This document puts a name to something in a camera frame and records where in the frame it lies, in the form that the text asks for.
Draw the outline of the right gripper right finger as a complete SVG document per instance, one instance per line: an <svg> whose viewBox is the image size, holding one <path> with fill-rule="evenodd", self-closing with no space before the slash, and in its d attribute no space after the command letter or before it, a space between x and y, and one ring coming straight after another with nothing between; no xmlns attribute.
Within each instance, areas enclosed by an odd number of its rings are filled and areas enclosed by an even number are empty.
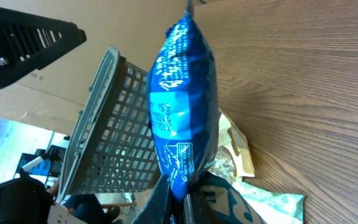
<svg viewBox="0 0 358 224"><path fill-rule="evenodd" d="M265 221L240 193L222 177L205 172L185 182L183 198L185 223L264 224Z"/></svg>

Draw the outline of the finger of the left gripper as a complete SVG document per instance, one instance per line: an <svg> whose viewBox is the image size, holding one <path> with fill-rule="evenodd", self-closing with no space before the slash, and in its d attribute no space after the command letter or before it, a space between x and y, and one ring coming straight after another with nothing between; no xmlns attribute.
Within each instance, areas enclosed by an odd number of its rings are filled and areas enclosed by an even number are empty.
<svg viewBox="0 0 358 224"><path fill-rule="evenodd" d="M72 22L0 7L0 89L86 42Z"/></svg>

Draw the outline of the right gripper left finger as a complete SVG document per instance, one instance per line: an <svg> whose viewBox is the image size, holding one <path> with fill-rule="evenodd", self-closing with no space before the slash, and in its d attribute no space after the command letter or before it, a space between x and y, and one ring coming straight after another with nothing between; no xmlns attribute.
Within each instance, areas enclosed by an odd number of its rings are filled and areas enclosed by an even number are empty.
<svg viewBox="0 0 358 224"><path fill-rule="evenodd" d="M132 224L170 224L171 202L169 176L163 174Z"/></svg>

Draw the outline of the beige cookie snack bag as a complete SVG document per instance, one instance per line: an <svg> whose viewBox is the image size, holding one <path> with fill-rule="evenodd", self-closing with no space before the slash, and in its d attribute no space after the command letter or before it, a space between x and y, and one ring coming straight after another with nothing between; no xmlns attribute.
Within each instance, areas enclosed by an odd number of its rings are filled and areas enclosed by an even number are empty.
<svg viewBox="0 0 358 224"><path fill-rule="evenodd" d="M241 181L243 177L255 177L246 136L226 113L219 112L218 148L209 171L230 184Z"/></svg>

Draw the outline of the teal white snack packet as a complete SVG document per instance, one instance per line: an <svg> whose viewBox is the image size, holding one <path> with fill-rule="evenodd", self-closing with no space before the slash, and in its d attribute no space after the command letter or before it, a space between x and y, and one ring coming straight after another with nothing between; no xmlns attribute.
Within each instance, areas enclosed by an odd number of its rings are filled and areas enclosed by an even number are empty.
<svg viewBox="0 0 358 224"><path fill-rule="evenodd" d="M241 181L232 186L266 223L304 224L304 195L269 192Z"/></svg>

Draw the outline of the blue snack wrapper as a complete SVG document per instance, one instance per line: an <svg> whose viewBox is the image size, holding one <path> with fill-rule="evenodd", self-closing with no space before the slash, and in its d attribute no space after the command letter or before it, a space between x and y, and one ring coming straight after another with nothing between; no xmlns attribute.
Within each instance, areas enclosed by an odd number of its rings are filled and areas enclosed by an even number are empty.
<svg viewBox="0 0 358 224"><path fill-rule="evenodd" d="M167 30L147 75L147 96L160 171L181 202L213 162L219 135L214 57L189 12Z"/></svg>

